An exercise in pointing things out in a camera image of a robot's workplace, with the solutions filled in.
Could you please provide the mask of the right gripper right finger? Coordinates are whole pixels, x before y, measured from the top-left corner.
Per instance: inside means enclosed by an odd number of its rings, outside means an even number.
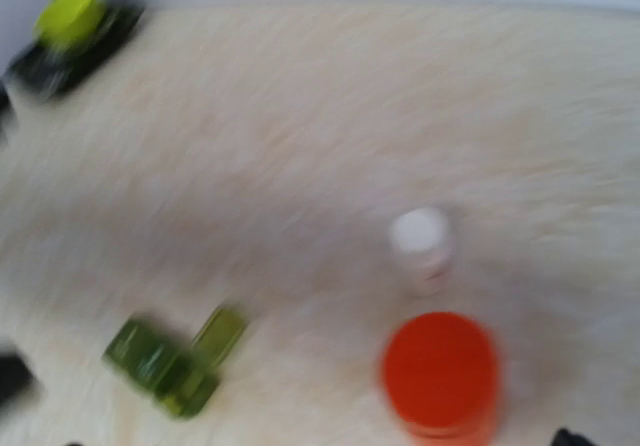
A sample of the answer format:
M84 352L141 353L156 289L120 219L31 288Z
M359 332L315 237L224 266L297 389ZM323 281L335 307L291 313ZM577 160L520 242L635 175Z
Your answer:
M566 428L558 429L550 443L551 446L597 446L585 436Z

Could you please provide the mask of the red pill bottle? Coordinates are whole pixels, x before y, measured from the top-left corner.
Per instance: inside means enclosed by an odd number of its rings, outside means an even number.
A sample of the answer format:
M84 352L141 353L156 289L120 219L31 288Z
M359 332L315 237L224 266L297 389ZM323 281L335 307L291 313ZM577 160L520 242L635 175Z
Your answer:
M478 321L454 312L417 316L381 355L387 404L416 445L488 445L498 423L498 349Z

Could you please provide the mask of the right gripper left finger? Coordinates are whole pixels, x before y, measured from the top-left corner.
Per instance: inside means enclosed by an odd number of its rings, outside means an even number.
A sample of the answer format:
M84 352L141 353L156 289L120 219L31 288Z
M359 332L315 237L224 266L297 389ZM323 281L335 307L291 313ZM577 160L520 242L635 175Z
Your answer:
M0 358L0 405L9 406L34 391L36 378L18 353L2 353Z

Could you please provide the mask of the green pill organizer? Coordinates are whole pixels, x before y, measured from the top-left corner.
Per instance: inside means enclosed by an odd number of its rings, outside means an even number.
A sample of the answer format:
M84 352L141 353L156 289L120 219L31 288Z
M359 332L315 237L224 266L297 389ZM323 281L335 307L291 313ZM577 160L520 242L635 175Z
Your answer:
M218 306L186 341L148 315L133 315L119 329L103 359L170 416L191 419L219 387L220 368L249 324L234 304Z

